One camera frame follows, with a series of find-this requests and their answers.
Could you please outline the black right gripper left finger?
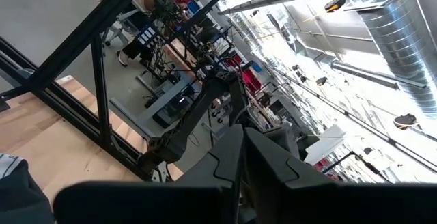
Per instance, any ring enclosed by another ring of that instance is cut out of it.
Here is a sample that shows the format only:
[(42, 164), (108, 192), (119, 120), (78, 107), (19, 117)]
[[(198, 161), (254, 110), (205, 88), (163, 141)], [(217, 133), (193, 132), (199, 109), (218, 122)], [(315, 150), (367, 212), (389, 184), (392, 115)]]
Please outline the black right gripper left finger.
[(55, 197), (58, 224), (236, 224), (244, 131), (239, 124), (175, 182), (90, 181)]

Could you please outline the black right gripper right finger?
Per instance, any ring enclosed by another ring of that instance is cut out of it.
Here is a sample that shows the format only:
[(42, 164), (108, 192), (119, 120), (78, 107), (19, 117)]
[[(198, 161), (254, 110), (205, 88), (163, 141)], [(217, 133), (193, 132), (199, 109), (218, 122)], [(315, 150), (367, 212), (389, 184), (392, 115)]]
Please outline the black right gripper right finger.
[(245, 130), (258, 224), (437, 224), (437, 184), (338, 182)]

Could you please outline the dark navy garment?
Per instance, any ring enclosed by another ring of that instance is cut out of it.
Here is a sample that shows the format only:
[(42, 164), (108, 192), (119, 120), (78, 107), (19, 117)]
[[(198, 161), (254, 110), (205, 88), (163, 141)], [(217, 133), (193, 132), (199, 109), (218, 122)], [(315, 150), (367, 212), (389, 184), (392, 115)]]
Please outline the dark navy garment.
[(55, 224), (50, 202), (19, 156), (0, 153), (0, 224)]

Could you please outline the white table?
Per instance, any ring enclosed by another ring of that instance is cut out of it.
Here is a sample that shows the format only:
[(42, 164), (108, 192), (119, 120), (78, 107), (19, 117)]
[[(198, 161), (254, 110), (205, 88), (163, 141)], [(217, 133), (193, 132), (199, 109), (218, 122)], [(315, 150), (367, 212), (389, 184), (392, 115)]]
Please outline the white table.
[(304, 161), (310, 165), (315, 165), (337, 149), (343, 143), (345, 136), (346, 131), (338, 125), (331, 126), (318, 136), (318, 141), (305, 150), (307, 156)]

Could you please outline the red storage bin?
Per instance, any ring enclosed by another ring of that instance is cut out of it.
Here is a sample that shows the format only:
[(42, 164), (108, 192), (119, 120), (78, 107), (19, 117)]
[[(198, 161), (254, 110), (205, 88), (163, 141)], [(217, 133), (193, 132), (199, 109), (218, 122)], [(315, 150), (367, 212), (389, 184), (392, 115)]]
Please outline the red storage bin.
[(262, 84), (250, 69), (243, 71), (243, 81), (252, 94), (259, 91), (262, 87)]

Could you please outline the grey desk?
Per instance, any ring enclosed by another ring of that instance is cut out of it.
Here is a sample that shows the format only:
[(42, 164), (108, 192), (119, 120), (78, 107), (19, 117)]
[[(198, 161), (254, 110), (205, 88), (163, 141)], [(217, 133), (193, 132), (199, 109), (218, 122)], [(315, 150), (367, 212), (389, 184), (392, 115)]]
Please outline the grey desk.
[(133, 115), (120, 101), (116, 98), (110, 99), (110, 103), (115, 106), (127, 119), (133, 123), (134, 130), (144, 138), (155, 137), (156, 135), (146, 126), (146, 123), (152, 119), (152, 116), (165, 107), (177, 94), (181, 93), (191, 84), (186, 79), (181, 79), (167, 92), (155, 101), (150, 108), (143, 111), (139, 116)]

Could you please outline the grey office chair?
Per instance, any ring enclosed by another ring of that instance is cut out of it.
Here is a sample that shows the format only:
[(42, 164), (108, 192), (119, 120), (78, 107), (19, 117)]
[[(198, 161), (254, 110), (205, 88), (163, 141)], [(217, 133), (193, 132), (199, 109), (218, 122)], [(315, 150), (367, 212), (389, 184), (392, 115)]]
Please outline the grey office chair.
[(139, 9), (131, 10), (129, 12), (120, 13), (116, 21), (109, 27), (105, 29), (102, 33), (102, 46), (110, 46), (114, 39), (118, 38), (123, 46), (128, 44), (128, 38), (124, 35), (125, 33), (131, 36), (136, 36), (138, 29), (131, 22), (130, 18), (136, 14)]

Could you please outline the thin black ceiling rail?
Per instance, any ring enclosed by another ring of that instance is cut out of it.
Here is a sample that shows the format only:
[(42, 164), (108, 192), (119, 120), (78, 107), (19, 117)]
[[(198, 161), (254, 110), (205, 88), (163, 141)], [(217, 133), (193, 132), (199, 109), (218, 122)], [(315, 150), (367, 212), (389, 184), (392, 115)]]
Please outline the thin black ceiling rail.
[(294, 80), (292, 77), (287, 75), (286, 73), (277, 70), (276, 68), (272, 69), (277, 74), (279, 74), (282, 77), (285, 77), (287, 80), (289, 80), (291, 83), (297, 85), (299, 88), (303, 89), (308, 94), (311, 94), (324, 104), (327, 104), (332, 109), (336, 110), (338, 113), (341, 113), (343, 116), (345, 116), (350, 121), (354, 122), (356, 125), (359, 125), (361, 128), (364, 128), (365, 130), (369, 131), (371, 134), (377, 136), (379, 139), (383, 140), (385, 143), (389, 144), (390, 146), (394, 147), (396, 150), (400, 151), (405, 156), (409, 157), (416, 163), (420, 164), (424, 168), (428, 169), (429, 171), (433, 173), (437, 173), (437, 165), (433, 164), (431, 161), (425, 159), (424, 157), (420, 156), (413, 150), (407, 148), (404, 144), (400, 143), (399, 141), (393, 139), (392, 137), (385, 135), (382, 131), (378, 130), (377, 128), (374, 128), (367, 122), (361, 120), (357, 116), (353, 115), (349, 111), (346, 111), (345, 109), (341, 108), (339, 105), (335, 104), (334, 102), (331, 102), (329, 99), (321, 96), (317, 92), (313, 91), (309, 87), (304, 86), (303, 84), (299, 83), (298, 81)]

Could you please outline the black metal rig frame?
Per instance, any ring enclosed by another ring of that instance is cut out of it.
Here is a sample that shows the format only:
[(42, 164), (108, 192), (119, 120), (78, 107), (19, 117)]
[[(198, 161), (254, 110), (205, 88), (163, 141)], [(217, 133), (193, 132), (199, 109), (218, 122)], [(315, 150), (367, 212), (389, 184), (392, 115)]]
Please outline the black metal rig frame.
[[(31, 92), (140, 179), (150, 181), (151, 172), (143, 170), (138, 162), (142, 153), (110, 124), (100, 36), (131, 1), (100, 2), (41, 66), (36, 66), (0, 36), (0, 69), (19, 83), (13, 94)], [(92, 113), (55, 80), (87, 47), (91, 47), (97, 113)]]

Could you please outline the silver spiral ventilation duct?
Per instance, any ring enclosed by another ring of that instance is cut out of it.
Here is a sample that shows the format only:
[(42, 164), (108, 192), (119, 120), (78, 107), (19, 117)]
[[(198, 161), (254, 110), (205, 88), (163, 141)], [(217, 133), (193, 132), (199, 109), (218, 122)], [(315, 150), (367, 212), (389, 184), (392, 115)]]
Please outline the silver spiral ventilation duct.
[(350, 0), (401, 89), (437, 120), (437, 48), (417, 0)]

